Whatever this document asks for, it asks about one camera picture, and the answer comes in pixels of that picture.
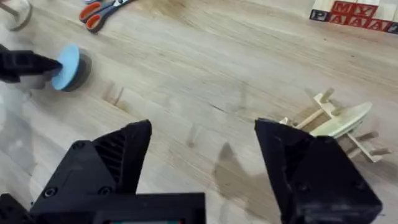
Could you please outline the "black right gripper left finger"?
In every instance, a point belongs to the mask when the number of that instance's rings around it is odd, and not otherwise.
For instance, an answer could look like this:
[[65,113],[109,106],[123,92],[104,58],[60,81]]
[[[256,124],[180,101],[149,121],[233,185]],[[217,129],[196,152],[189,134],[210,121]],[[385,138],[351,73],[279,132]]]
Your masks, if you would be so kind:
[[74,142],[30,212],[89,212],[118,195],[136,193],[152,135],[148,119]]

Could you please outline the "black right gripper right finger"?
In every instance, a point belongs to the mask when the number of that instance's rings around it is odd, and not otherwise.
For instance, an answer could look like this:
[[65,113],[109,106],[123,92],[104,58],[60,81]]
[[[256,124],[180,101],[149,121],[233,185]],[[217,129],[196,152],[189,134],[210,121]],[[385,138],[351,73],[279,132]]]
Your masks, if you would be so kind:
[[338,142],[258,118],[254,129],[286,224],[370,224],[383,204]]

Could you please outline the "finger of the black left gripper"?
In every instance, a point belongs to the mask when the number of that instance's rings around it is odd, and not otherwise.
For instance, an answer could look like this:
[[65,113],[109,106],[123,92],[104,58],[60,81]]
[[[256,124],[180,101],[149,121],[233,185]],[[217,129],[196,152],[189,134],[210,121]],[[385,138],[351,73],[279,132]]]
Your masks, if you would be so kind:
[[31,50],[9,50],[1,45],[1,81],[20,83],[22,76],[43,75],[61,69],[57,60],[39,55]]

